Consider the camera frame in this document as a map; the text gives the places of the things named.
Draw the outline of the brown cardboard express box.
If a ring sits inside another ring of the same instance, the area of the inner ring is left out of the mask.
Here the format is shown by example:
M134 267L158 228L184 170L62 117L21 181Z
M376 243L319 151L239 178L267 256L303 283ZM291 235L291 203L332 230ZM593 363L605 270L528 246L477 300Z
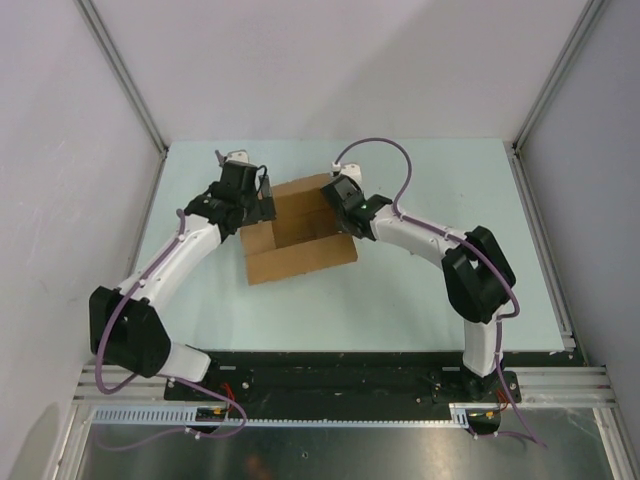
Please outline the brown cardboard express box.
M353 263L353 238L337 228L336 215L321 188L327 173L272 188L276 218L240 230L250 285Z

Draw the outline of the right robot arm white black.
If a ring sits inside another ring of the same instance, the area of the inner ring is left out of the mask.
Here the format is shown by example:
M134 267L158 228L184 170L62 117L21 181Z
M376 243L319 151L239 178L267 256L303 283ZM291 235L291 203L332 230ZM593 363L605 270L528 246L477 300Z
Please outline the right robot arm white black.
M503 365L498 325L507 317L504 307L512 304L519 313L516 277L492 232L481 226L459 232L402 214L387 197L367 198L344 174L321 192L340 232L399 247L442 271L449 303L464 320L459 389L473 401L486 400L497 389Z

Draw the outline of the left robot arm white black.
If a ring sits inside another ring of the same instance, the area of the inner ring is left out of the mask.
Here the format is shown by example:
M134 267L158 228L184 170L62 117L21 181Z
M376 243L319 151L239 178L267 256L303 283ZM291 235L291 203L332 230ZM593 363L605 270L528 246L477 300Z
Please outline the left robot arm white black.
M180 378L197 398L214 397L221 376L208 354L172 340L161 313L207 255L241 228L276 217L268 169L243 151L225 155L221 175L176 212L178 225L146 266L114 288L100 286L89 298L90 348L100 391L113 394L102 368L113 364L133 378Z

